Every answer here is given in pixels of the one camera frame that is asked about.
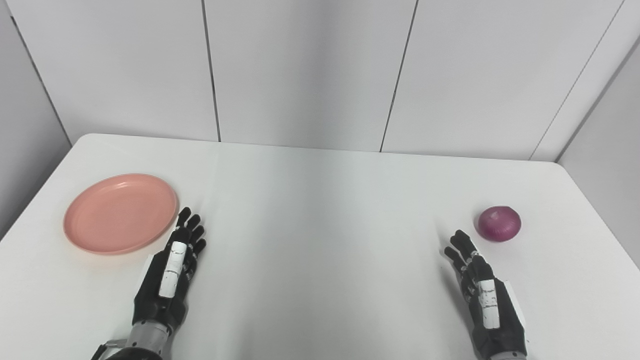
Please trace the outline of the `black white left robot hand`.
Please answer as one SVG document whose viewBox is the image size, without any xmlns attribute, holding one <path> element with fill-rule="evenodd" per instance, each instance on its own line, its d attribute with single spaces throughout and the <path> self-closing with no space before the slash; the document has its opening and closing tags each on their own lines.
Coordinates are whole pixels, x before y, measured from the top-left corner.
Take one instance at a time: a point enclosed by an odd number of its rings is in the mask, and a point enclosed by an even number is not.
<svg viewBox="0 0 640 360">
<path fill-rule="evenodd" d="M 155 322 L 177 330 L 188 312 L 187 294 L 207 242 L 201 216 L 184 207 L 165 247 L 152 258 L 134 297 L 132 325 Z"/>
</svg>

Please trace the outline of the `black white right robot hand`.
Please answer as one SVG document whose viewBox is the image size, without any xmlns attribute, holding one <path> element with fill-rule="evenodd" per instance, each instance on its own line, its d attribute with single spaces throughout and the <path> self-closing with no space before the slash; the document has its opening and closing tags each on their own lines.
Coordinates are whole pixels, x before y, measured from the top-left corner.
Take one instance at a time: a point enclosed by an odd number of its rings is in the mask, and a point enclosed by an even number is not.
<svg viewBox="0 0 640 360">
<path fill-rule="evenodd" d="M 470 312 L 471 341 L 483 360 L 526 360 L 525 326 L 506 283 L 480 254 L 471 237 L 458 229 L 443 250 L 450 260 Z"/>
</svg>

